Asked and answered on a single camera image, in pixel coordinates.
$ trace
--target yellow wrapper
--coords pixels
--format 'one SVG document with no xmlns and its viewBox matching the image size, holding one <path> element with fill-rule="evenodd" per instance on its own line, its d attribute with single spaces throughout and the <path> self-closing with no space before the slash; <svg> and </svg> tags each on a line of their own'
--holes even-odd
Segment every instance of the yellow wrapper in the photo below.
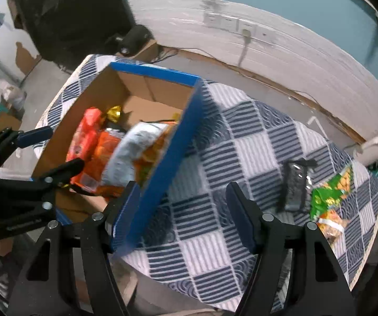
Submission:
<svg viewBox="0 0 378 316">
<path fill-rule="evenodd" d="M 110 120 L 111 122 L 118 123 L 121 114 L 122 114 L 122 107 L 115 106 L 108 110 L 107 119 Z"/>
</svg>

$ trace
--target metal bolt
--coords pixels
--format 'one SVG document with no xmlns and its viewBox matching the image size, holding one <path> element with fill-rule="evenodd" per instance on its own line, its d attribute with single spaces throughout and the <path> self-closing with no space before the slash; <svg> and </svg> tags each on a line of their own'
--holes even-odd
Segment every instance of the metal bolt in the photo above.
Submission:
<svg viewBox="0 0 378 316">
<path fill-rule="evenodd" d="M 101 220 L 101 219 L 103 219 L 103 217 L 104 217 L 104 214 L 99 212 L 99 211 L 96 212 L 96 213 L 93 213 L 93 220 L 94 221 Z"/>
<path fill-rule="evenodd" d="M 54 229 L 55 227 L 57 227 L 59 225 L 59 222 L 56 221 L 56 220 L 52 220 L 49 222 L 49 224 L 47 225 L 49 227 L 49 229 Z"/>
<path fill-rule="evenodd" d="M 271 222 L 274 219 L 274 216 L 269 213 L 265 213 L 262 215 L 262 218 L 264 219 L 264 221 Z"/>
<path fill-rule="evenodd" d="M 53 205 L 50 202 L 44 202 L 43 203 L 43 208 L 45 210 L 50 210 L 51 208 L 53 208 Z"/>
<path fill-rule="evenodd" d="M 315 222 L 308 222 L 306 224 L 306 227 L 308 227 L 310 230 L 315 230 L 318 226 L 316 225 Z"/>
</svg>

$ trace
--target tablecloth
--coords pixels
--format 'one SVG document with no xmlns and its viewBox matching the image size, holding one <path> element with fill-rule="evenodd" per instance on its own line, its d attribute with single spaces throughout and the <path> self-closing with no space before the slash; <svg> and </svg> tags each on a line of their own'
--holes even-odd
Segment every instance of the tablecloth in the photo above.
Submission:
<svg viewBox="0 0 378 316">
<path fill-rule="evenodd" d="M 37 127 L 55 129 L 76 98 L 114 56 L 88 56 L 53 100 Z M 151 65 L 136 62 L 139 65 Z M 237 181 L 262 211 L 303 225 L 307 214 L 275 212 L 281 165 L 315 159 L 314 187 L 352 165 L 351 194 L 337 209 L 349 220 L 333 250 L 353 288 L 378 228 L 378 179 L 330 140 L 241 90 L 204 80 L 204 120 L 138 248 L 123 259 L 143 274 L 183 294 L 234 311 L 255 257 L 243 247 L 224 191 Z M 39 157 L 46 143 L 34 148 Z M 276 294 L 274 308 L 284 301 Z"/>
</svg>

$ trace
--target floor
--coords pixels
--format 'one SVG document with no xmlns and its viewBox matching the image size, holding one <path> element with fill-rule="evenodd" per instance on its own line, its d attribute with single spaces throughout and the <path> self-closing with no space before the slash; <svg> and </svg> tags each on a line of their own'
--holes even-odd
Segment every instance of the floor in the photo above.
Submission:
<svg viewBox="0 0 378 316">
<path fill-rule="evenodd" d="M 242 89 L 252 98 L 263 101 L 306 125 L 311 117 L 316 117 L 325 132 L 325 136 L 333 140 L 340 148 L 354 144 L 354 141 L 334 127 L 321 113 L 311 110 L 308 106 L 288 98 L 266 85 L 245 78 L 218 63 L 196 61 L 178 55 L 166 59 L 158 63 L 158 65 L 186 71 Z M 22 88 L 27 92 L 22 130 L 29 131 L 35 128 L 48 104 L 68 77 L 69 75 L 61 71 L 55 64 L 45 60 L 42 60 L 34 68 L 22 84 Z M 309 127 L 322 133 L 316 122 L 312 122 Z M 32 148 L 27 148 L 21 150 L 20 153 L 13 154 L 6 161 L 4 168 L 10 173 L 29 176 L 36 163 L 37 158 Z M 34 240 L 38 238 L 39 233 L 39 231 L 33 232 L 32 237 Z M 138 279 L 136 297 L 130 307 L 132 315 L 152 316 L 180 310 L 208 308 L 207 305 L 179 294 L 143 275 L 138 274 Z"/>
</svg>

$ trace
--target small cardboard box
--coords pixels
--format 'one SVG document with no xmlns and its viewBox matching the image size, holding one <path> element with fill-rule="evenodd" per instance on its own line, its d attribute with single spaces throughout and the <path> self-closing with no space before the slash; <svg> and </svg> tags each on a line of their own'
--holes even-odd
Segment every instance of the small cardboard box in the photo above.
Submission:
<svg viewBox="0 0 378 316">
<path fill-rule="evenodd" d="M 161 160 L 150 173 L 139 200 L 138 210 L 127 234 L 116 241 L 120 254 L 130 252 L 167 191 L 188 145 L 202 119 L 202 80 L 198 76 L 154 65 L 122 60 L 110 63 L 70 107 L 44 149 L 33 173 L 38 177 L 65 162 L 70 142 L 84 111 L 90 107 L 107 111 L 122 106 L 121 123 L 130 129 L 139 121 L 171 119 L 183 113 L 169 139 Z M 74 222 L 95 211 L 83 197 L 66 190 L 57 194 L 57 207 Z"/>
</svg>

